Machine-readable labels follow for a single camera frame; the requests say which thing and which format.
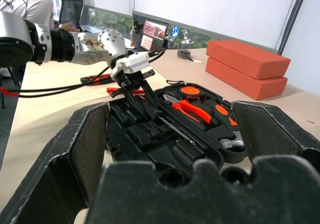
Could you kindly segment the red black hand tool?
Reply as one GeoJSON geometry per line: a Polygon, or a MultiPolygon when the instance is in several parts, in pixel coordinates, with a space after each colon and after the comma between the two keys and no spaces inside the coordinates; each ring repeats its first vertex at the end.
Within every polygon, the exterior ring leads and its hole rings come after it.
{"type": "Polygon", "coordinates": [[[96,76],[87,76],[81,77],[80,82],[84,85],[104,85],[114,82],[110,77],[110,74],[103,74],[98,77],[96,76]]]}

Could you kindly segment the black plastic tool case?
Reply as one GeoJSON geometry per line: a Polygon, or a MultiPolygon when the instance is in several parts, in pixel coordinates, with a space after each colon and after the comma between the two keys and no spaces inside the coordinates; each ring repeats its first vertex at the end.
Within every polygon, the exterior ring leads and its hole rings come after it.
{"type": "MultiPolygon", "coordinates": [[[[178,89],[184,86],[194,86],[204,91],[207,99],[216,100],[232,112],[230,102],[194,83],[174,84],[156,90],[158,109],[162,111],[163,118],[192,139],[196,144],[193,146],[161,120],[152,120],[148,115],[139,113],[128,100],[111,101],[106,128],[106,148],[114,161],[151,161],[160,172],[177,169],[190,175],[192,165],[198,159],[207,158],[218,168],[225,163],[237,164],[244,160],[246,150],[230,151],[221,146],[218,136],[226,133],[223,126],[200,130],[173,109],[169,101],[163,99],[164,93],[178,94],[178,89]]],[[[211,107],[205,106],[203,102],[191,103],[207,108],[212,113],[211,107]]]]}

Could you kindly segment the orange black tape measure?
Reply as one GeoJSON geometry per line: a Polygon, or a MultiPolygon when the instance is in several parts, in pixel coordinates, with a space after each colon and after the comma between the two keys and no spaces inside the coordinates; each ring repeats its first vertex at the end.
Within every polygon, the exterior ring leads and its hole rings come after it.
{"type": "Polygon", "coordinates": [[[194,101],[205,101],[208,97],[208,95],[194,87],[194,86],[184,86],[178,89],[177,93],[179,94],[182,99],[187,100],[189,102],[194,102],[194,101]]]}

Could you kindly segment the person's bare hand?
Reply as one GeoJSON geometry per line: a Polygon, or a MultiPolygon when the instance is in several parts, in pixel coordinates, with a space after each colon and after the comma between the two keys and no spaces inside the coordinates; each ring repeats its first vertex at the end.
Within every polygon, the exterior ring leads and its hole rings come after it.
{"type": "Polygon", "coordinates": [[[67,32],[80,32],[80,29],[75,27],[72,23],[66,23],[59,25],[58,29],[65,30],[67,32]]]}

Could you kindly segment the black handled screwdriver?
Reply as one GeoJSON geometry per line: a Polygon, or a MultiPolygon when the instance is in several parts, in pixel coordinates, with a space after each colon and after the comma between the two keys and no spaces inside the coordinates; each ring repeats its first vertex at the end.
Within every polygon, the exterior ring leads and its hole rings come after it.
{"type": "Polygon", "coordinates": [[[156,119],[161,120],[163,123],[165,123],[167,126],[169,126],[172,130],[174,130],[176,133],[178,133],[181,137],[186,139],[191,145],[195,146],[196,143],[192,139],[190,139],[187,135],[182,133],[175,126],[173,126],[172,124],[170,124],[167,120],[165,120],[163,118],[162,111],[156,109],[152,104],[150,104],[147,100],[145,100],[143,98],[139,98],[139,101],[140,101],[141,105],[143,106],[145,113],[152,120],[156,120],[156,119]]]}

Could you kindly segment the orange black pliers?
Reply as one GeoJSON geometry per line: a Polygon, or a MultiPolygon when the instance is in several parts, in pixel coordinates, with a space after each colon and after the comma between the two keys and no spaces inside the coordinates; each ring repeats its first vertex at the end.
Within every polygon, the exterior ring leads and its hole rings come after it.
{"type": "Polygon", "coordinates": [[[169,92],[164,93],[162,96],[164,100],[170,102],[170,106],[173,109],[200,130],[206,131],[222,125],[211,111],[192,104],[186,96],[179,96],[169,92]]]}

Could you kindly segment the black mesh office chair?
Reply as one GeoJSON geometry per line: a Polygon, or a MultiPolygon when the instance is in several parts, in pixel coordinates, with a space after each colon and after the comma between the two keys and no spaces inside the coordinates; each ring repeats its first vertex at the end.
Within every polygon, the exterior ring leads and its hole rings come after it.
{"type": "Polygon", "coordinates": [[[79,27],[83,6],[84,0],[61,0],[59,23],[72,23],[79,27]]]}

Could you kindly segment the orange black claw hammer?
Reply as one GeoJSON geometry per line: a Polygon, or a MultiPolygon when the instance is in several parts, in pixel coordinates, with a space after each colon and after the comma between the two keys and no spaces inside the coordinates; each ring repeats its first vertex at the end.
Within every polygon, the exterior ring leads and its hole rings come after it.
{"type": "Polygon", "coordinates": [[[221,146],[230,151],[245,151],[240,128],[233,118],[232,112],[214,99],[207,99],[203,104],[211,107],[213,117],[220,123],[221,127],[223,126],[223,130],[226,131],[226,133],[218,136],[221,146]]]}

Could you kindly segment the black round tape roll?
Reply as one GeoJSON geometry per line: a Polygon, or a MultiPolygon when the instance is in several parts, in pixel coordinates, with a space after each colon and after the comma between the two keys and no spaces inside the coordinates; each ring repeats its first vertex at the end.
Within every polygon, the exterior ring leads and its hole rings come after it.
{"type": "Polygon", "coordinates": [[[202,61],[193,59],[191,57],[191,52],[189,50],[186,50],[186,49],[178,50],[177,51],[177,57],[180,58],[180,59],[192,61],[194,63],[200,63],[200,64],[203,63],[202,61]]]}

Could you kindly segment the grey open laptop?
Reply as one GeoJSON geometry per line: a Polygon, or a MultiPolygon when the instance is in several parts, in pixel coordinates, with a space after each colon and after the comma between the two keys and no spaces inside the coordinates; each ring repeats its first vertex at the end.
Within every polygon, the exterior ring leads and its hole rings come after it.
{"type": "Polygon", "coordinates": [[[89,22],[89,7],[84,5],[80,15],[79,28],[82,32],[99,33],[100,28],[92,26],[89,22]]]}

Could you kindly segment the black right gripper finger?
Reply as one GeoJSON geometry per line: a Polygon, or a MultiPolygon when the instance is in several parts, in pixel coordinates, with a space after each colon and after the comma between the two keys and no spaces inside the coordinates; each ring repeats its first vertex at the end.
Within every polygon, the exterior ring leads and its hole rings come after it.
{"type": "Polygon", "coordinates": [[[104,102],[72,114],[0,213],[0,224],[74,224],[96,192],[109,109],[104,102]]]}
{"type": "Polygon", "coordinates": [[[250,161],[258,156],[295,155],[320,173],[320,140],[275,105],[233,101],[231,104],[250,161]]]}

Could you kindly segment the red black slim tool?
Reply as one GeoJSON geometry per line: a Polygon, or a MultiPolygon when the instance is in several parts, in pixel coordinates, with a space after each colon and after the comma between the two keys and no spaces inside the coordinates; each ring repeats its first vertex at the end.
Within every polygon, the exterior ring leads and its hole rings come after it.
{"type": "Polygon", "coordinates": [[[129,89],[124,89],[124,88],[111,88],[111,87],[108,87],[106,89],[106,92],[111,97],[115,97],[117,95],[130,96],[130,95],[139,95],[139,94],[145,93],[143,89],[133,88],[133,89],[129,90],[129,89]]]}

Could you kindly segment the black open laptop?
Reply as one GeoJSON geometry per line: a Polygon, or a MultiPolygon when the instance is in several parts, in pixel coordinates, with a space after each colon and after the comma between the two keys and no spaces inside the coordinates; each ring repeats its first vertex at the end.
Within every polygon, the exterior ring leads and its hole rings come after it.
{"type": "Polygon", "coordinates": [[[139,51],[154,51],[164,46],[168,23],[145,19],[140,32],[137,49],[139,51]]]}

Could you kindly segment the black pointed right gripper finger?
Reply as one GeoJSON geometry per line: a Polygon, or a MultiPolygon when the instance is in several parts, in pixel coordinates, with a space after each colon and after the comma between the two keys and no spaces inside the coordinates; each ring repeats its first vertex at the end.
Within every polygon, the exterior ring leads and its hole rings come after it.
{"type": "Polygon", "coordinates": [[[130,104],[139,111],[142,115],[144,115],[144,108],[141,102],[134,97],[133,91],[140,88],[139,84],[126,84],[121,83],[121,88],[123,89],[123,93],[125,98],[130,102],[130,104]]]}
{"type": "Polygon", "coordinates": [[[153,92],[147,80],[140,81],[140,86],[144,90],[144,96],[148,100],[148,102],[152,104],[156,109],[158,109],[159,106],[156,101],[155,93],[153,92]]]}

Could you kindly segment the orange foam block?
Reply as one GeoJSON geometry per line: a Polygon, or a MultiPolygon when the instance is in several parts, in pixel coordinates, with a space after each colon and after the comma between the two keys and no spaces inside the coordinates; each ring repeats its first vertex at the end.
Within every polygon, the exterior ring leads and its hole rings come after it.
{"type": "Polygon", "coordinates": [[[209,41],[206,55],[257,80],[284,76],[290,59],[235,40],[209,41]]]}
{"type": "Polygon", "coordinates": [[[212,58],[208,58],[205,70],[254,100],[281,95],[288,81],[286,77],[257,80],[212,58]]]}

